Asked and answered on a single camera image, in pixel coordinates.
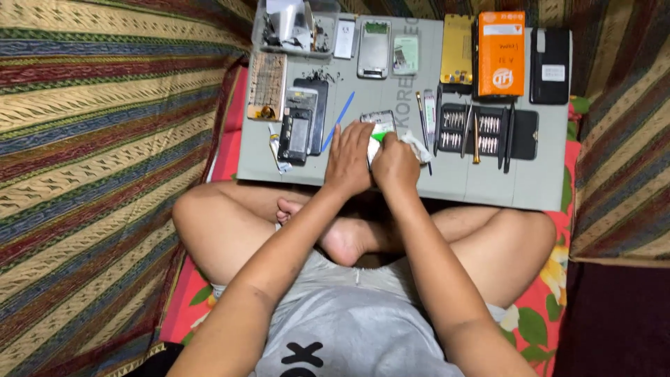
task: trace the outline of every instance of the orange box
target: orange box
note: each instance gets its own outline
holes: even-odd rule
[[[482,12],[478,18],[478,97],[523,96],[525,12]]]

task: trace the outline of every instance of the red floral bedsheet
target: red floral bedsheet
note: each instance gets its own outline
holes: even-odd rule
[[[247,70],[243,69],[239,72],[235,92],[224,120],[226,131],[221,139],[221,153],[216,159],[212,180],[235,178],[246,84]],[[570,117],[577,121],[579,115],[574,115],[574,110],[586,112],[588,104],[579,98],[573,98],[572,104]],[[580,151],[575,134],[576,124],[569,121],[561,211],[547,212],[556,224],[556,245],[539,276],[507,311],[500,323],[500,330],[505,337],[540,376],[550,376],[553,372],[559,326],[567,302],[565,279],[574,205],[574,168]],[[213,306],[212,286],[207,283],[193,261],[186,257],[163,322],[161,340],[187,344]]]

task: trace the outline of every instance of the hand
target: hand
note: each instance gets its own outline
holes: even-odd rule
[[[409,144],[398,140],[395,132],[384,136],[372,163],[373,177],[383,194],[416,192],[419,160]]]
[[[346,199],[372,186],[367,156],[374,127],[374,123],[353,121],[340,135],[340,125],[335,125],[324,186],[336,188]]]

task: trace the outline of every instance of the foot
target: foot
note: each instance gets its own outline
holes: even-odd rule
[[[279,199],[277,201],[277,221],[284,225],[302,208],[302,204]],[[365,247],[359,237],[364,231],[365,221],[360,219],[349,219],[337,217],[326,228],[318,244],[331,257],[333,262],[351,267],[365,254]]]

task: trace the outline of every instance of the person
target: person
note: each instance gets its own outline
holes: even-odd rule
[[[174,224],[220,297],[168,376],[535,375],[496,322],[548,258],[553,222],[495,207],[429,215],[395,133],[370,174],[372,128],[336,126],[314,195],[216,182],[179,198]],[[373,182],[392,221],[336,217]],[[405,256],[351,268],[367,252]]]

